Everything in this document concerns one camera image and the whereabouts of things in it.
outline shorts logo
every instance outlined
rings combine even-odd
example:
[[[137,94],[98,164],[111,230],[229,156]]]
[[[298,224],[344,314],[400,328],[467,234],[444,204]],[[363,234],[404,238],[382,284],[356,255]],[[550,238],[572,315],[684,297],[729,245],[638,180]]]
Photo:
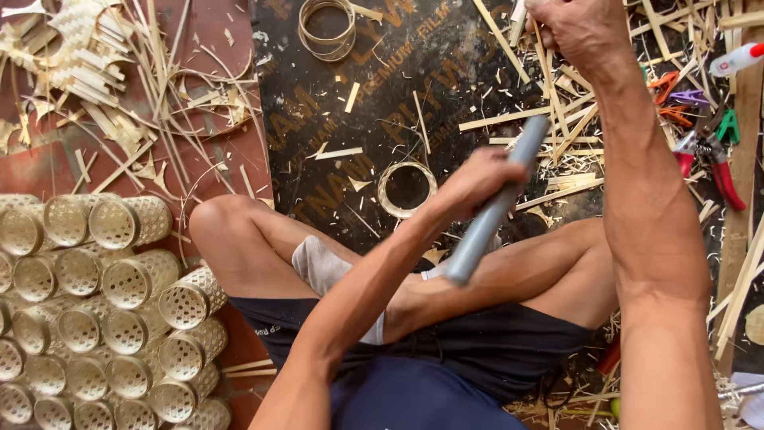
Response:
[[[260,329],[260,330],[255,329],[254,333],[257,336],[267,336],[268,334],[276,333],[279,330],[281,330],[281,326],[280,325],[272,325],[272,326],[270,326],[270,329],[269,328],[263,328],[263,329]]]

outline woven bamboo basket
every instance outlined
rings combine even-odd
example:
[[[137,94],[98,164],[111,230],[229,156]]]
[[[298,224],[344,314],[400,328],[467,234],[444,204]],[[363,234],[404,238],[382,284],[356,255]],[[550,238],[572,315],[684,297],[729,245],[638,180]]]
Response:
[[[0,381],[11,381],[24,372],[24,350],[10,337],[0,337]]]
[[[217,397],[204,399],[199,407],[181,424],[173,427],[174,430],[228,430],[233,419],[231,406]]]
[[[132,355],[150,342],[164,337],[170,326],[157,311],[155,301],[132,311],[115,309],[101,327],[104,341],[114,352]]]
[[[29,256],[57,245],[45,234],[42,204],[0,210],[0,248],[15,256]]]
[[[149,344],[135,356],[115,357],[106,367],[106,380],[112,390],[126,399],[145,396],[154,382],[164,378],[159,366],[157,348],[160,340]]]
[[[29,304],[15,291],[0,294],[0,336],[11,331],[13,314]]]
[[[107,401],[83,402],[74,408],[77,430],[115,430],[114,408]]]
[[[228,332],[217,318],[187,331],[175,330],[159,346],[159,364],[171,378],[188,381],[196,377],[228,344]]]
[[[65,310],[58,318],[62,342],[76,353],[96,349],[101,344],[101,323],[111,307],[106,297],[97,295]]]
[[[32,194],[0,194],[0,210],[31,204],[40,204],[40,199]]]
[[[58,396],[66,388],[66,361],[54,355],[33,355],[27,360],[29,387],[45,396]]]
[[[108,394],[106,366],[112,361],[113,353],[107,347],[100,347],[78,357],[66,368],[66,383],[69,391],[78,399],[96,401]]]
[[[163,421],[145,400],[123,400],[115,408],[115,421],[121,430],[158,430]]]
[[[220,372],[214,365],[205,367],[189,382],[165,378],[148,393],[148,402],[164,421],[180,423],[193,415],[199,402],[212,392],[219,380]]]
[[[135,309],[158,297],[179,276],[178,258],[165,249],[152,249],[109,264],[101,291],[117,308]]]
[[[93,205],[88,224],[101,246],[124,249],[170,235],[173,214],[159,197],[113,197]]]
[[[71,295],[91,295],[101,288],[103,268],[129,256],[132,248],[106,249],[98,243],[60,251],[54,267],[59,288]]]
[[[5,251],[0,251],[0,292],[6,292],[13,286],[13,266],[16,259]]]
[[[200,267],[172,284],[159,297],[164,320],[179,330],[201,324],[228,301],[208,267]]]
[[[16,312],[11,318],[16,341],[32,355],[40,355],[51,345],[61,344],[55,330],[58,316],[79,302],[78,298],[62,295]]]
[[[11,424],[24,424],[34,415],[34,396],[25,386],[4,383],[0,386],[0,415]]]
[[[104,194],[63,194],[52,197],[43,208],[43,227],[50,240],[59,246],[77,246],[89,242],[90,208]]]
[[[70,430],[74,403],[64,396],[44,396],[34,403],[34,419],[43,430]]]
[[[21,257],[13,268],[13,285],[26,301],[39,303],[56,295],[58,281],[53,253]]]

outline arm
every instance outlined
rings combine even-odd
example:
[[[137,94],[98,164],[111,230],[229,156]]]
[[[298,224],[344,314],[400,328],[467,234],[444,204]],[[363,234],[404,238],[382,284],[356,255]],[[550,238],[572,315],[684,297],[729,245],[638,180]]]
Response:
[[[631,51],[623,6],[618,0],[526,6],[546,24],[544,43],[557,47],[597,94],[607,156],[604,227],[622,318],[620,422],[721,428],[705,325],[711,277],[698,213]]]
[[[374,248],[319,301],[294,341],[250,430],[329,429],[329,388],[345,351],[384,311],[400,283],[448,225],[496,193],[521,182],[521,167],[501,149],[482,149],[392,236]]]

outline red tile floor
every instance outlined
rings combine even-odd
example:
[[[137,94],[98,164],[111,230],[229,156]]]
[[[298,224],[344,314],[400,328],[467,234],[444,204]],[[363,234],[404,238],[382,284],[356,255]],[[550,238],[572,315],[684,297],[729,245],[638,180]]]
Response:
[[[27,3],[27,0],[6,0],[3,5],[21,7]],[[191,2],[191,9],[176,56],[176,58],[181,59],[184,67],[205,73],[218,70],[218,73],[225,74],[225,71],[203,52],[196,55],[192,60],[188,60],[194,54],[192,51],[197,48],[196,42],[193,41],[194,34],[198,35],[202,44],[214,45],[215,52],[234,75],[238,75],[244,68],[248,67],[250,51],[253,49],[250,20],[246,13],[235,7],[235,3],[241,9],[248,10],[246,0],[224,2],[194,0]],[[184,0],[156,0],[160,29],[167,34],[165,43],[170,46],[174,40],[184,4]],[[234,22],[229,20],[227,14],[234,18]],[[5,20],[0,19],[0,25],[4,22]],[[230,30],[235,39],[235,43],[231,47],[228,46],[224,28]],[[121,105],[127,110],[134,110],[142,118],[151,120],[151,112],[147,107],[143,87],[136,69],[131,68],[129,64],[122,64],[122,69],[127,76],[125,81],[128,90],[124,94],[117,94],[120,97]],[[13,85],[11,85],[13,75],[15,75],[18,96],[21,100],[23,100],[24,95],[31,95],[32,89],[28,86],[26,72],[21,68],[13,67],[8,62],[0,77],[0,100],[4,101],[0,103],[0,119],[17,123],[18,111],[14,104],[16,95],[12,89]],[[186,88],[192,97],[198,97],[200,93],[203,95],[208,92],[204,88],[198,88],[195,93],[194,87],[201,85],[201,81],[186,79]],[[256,86],[252,88],[252,93],[259,94]],[[251,100],[253,104],[257,102],[255,98],[251,98]],[[79,100],[75,96],[69,97],[64,109],[75,112],[79,109]],[[74,152],[77,149],[82,149],[85,152],[84,158],[86,160],[89,160],[94,152],[99,153],[89,172],[92,182],[84,184],[79,190],[80,193],[95,189],[118,167],[99,147],[99,143],[77,125],[69,124],[56,129],[55,123],[62,118],[56,113],[50,113],[38,121],[37,113],[30,113],[32,148],[23,148],[17,143],[18,132],[11,136],[10,155],[0,154],[0,193],[34,194],[42,200],[47,200],[56,194],[70,193],[80,176],[74,157]],[[222,129],[225,126],[224,119],[210,114],[194,116],[192,121],[195,129],[202,126],[205,126],[206,129]],[[83,117],[82,123],[103,139],[103,134],[89,117]],[[114,142],[103,141],[115,154],[123,160],[126,159],[124,153]],[[186,189],[190,189],[191,185],[199,180],[199,185],[194,194],[201,200],[208,200],[211,197],[228,193],[225,186],[217,182],[212,173],[199,179],[209,166],[199,153],[182,138],[176,136],[175,142],[178,144],[180,157],[186,166],[190,179],[190,182],[186,184]],[[247,122],[246,128],[242,127],[234,132],[204,141],[203,147],[213,163],[224,161],[229,167],[228,171],[222,171],[221,174],[228,180],[237,194],[247,194],[244,179],[239,171],[239,166],[244,165],[254,190],[267,185],[267,188],[257,193],[257,197],[273,198],[270,175],[267,169],[267,156],[263,152],[263,146],[257,137],[257,131],[252,121]],[[167,150],[161,139],[153,145],[151,151],[153,152],[155,167],[158,170],[162,161],[167,160]],[[145,162],[145,160],[146,157],[144,156],[139,161]],[[147,191],[159,193],[162,197],[165,196],[163,191],[153,182],[141,181],[146,186]],[[170,165],[167,166],[165,181],[170,193],[176,196],[182,195],[175,171]],[[116,193],[122,197],[152,195],[146,191],[138,192],[137,187],[124,175],[109,185],[105,191]],[[166,198],[165,200],[175,216],[173,230],[177,232],[180,228],[178,221],[180,202]],[[196,205],[195,201],[189,200],[185,207],[186,215],[190,214]],[[182,233],[185,236],[189,235],[187,231]],[[147,248],[166,248],[180,256],[178,242],[177,238],[170,236],[160,242],[152,243]],[[199,258],[196,247],[192,243],[184,243],[183,252],[189,261],[189,268],[192,268],[193,263],[198,262]],[[228,347],[217,359],[220,366],[234,366],[267,358],[267,352],[257,336],[236,310],[226,305],[216,315],[224,322],[230,334]],[[259,376],[233,380],[223,379],[221,381],[217,394],[227,399],[234,411],[231,430],[245,430],[248,427],[251,417],[257,410],[261,398],[265,395],[272,380],[272,376]]]

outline man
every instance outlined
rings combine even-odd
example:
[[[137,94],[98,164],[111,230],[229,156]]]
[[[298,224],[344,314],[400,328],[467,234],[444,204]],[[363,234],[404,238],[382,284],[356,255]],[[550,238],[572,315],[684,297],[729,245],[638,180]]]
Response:
[[[659,131],[622,3],[526,7],[543,43],[597,94],[604,221],[491,252],[458,288],[438,276],[441,266],[409,271],[450,222],[505,181],[525,180],[501,150],[476,151],[363,258],[246,197],[204,203],[193,239],[280,369],[250,429],[523,428],[500,405],[532,389],[618,305],[623,428],[721,428],[697,212]]]

